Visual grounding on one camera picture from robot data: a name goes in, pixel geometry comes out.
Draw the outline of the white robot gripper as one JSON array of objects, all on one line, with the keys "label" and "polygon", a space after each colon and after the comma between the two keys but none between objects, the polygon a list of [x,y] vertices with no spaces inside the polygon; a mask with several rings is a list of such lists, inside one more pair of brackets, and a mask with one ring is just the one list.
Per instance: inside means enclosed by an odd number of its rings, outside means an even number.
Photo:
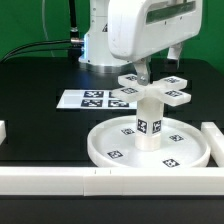
[{"label": "white robot gripper", "polygon": [[200,31],[202,8],[203,0],[110,0],[109,50],[115,58],[134,62],[138,84],[147,86],[151,74],[147,56],[169,47],[167,58],[178,61],[182,42]]}]

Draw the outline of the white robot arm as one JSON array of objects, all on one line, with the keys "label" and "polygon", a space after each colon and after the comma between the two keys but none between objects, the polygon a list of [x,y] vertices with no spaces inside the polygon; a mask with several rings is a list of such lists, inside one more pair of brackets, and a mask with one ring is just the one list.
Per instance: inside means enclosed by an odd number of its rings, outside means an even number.
[{"label": "white robot arm", "polygon": [[80,65],[101,73],[133,66],[146,85],[150,57],[166,49],[178,62],[183,43],[200,31],[202,10],[203,0],[90,0]]}]

